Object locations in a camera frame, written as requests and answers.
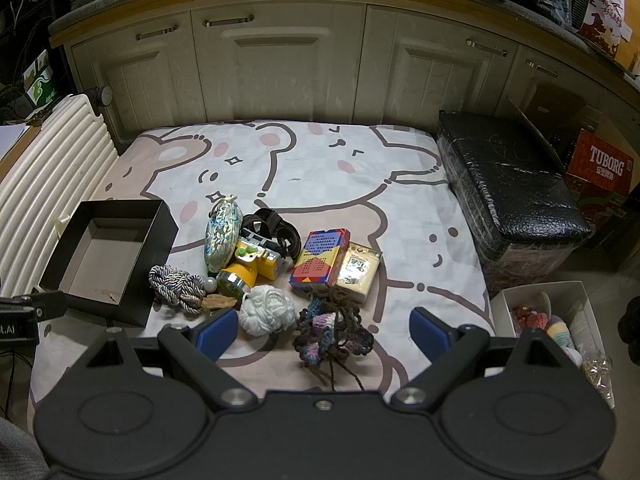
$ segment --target crochet toy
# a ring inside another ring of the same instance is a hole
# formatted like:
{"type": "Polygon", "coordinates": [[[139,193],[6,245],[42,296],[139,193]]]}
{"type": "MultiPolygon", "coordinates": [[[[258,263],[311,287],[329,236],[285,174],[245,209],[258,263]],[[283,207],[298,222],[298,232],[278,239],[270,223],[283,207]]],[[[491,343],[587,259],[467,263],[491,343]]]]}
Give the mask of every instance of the crochet toy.
{"type": "Polygon", "coordinates": [[[293,340],[300,359],[308,367],[329,361],[331,389],[335,391],[334,362],[351,374],[364,390],[360,379],[345,365],[350,354],[366,355],[373,349],[373,334],[362,326],[359,307],[338,289],[316,291],[309,306],[296,321],[300,334],[293,340]]]}

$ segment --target box label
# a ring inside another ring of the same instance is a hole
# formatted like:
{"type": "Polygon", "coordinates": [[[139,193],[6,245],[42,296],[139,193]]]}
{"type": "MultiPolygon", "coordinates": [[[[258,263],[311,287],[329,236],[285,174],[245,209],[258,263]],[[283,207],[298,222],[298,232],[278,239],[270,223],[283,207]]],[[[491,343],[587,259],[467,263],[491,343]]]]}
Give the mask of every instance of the box label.
{"type": "Polygon", "coordinates": [[[633,167],[631,156],[581,130],[568,173],[607,191],[627,196],[633,167]]]}

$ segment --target white yarn ball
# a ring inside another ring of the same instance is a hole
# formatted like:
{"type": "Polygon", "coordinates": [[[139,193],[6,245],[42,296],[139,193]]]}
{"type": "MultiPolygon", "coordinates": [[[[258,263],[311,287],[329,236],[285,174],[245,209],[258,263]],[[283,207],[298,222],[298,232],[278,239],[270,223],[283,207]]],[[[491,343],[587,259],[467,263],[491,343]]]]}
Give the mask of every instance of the white yarn ball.
{"type": "Polygon", "coordinates": [[[260,337],[293,326],[296,309],[279,288],[257,285],[242,298],[238,321],[247,333],[260,337]]]}

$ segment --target black leather storage ottoman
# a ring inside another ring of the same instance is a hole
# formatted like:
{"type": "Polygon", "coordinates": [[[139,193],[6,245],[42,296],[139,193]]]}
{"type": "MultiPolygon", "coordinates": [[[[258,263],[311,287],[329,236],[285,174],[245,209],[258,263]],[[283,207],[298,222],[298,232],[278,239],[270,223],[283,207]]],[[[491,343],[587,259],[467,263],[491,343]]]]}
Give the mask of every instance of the black leather storage ottoman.
{"type": "Polygon", "coordinates": [[[591,235],[553,159],[520,123],[441,111],[438,147],[490,292],[541,280],[591,235]]]}

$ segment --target bedsheet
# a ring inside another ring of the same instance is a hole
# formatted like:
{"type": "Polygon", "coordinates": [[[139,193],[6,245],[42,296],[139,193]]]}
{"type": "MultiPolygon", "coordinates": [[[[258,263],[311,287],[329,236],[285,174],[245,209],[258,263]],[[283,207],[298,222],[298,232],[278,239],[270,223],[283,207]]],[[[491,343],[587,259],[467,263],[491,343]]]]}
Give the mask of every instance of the bedsheet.
{"type": "MultiPolygon", "coordinates": [[[[431,136],[404,126],[293,121],[160,128],[136,138],[92,198],[165,200],[179,227],[168,263],[206,275],[207,215],[229,194],[238,196],[246,214],[275,209],[297,227],[303,242],[309,231],[344,227],[351,240],[382,250],[361,309],[363,326],[376,339],[374,351],[347,362],[367,389],[388,398],[429,364],[409,335],[415,306],[452,326],[473,323],[494,332],[472,236],[431,136]]],[[[275,283],[287,294],[288,277],[275,283]]],[[[307,304],[290,297],[298,310],[307,304]]],[[[156,304],[146,328],[126,330],[148,336],[168,322],[199,321],[156,304]]],[[[34,403],[104,329],[104,320],[70,312],[41,325],[34,403]]],[[[311,373],[303,367],[293,336],[289,330],[252,338],[240,330],[218,365],[258,396],[270,388],[328,390],[328,370],[311,373]]],[[[340,368],[335,385],[358,389],[340,368]]]]}

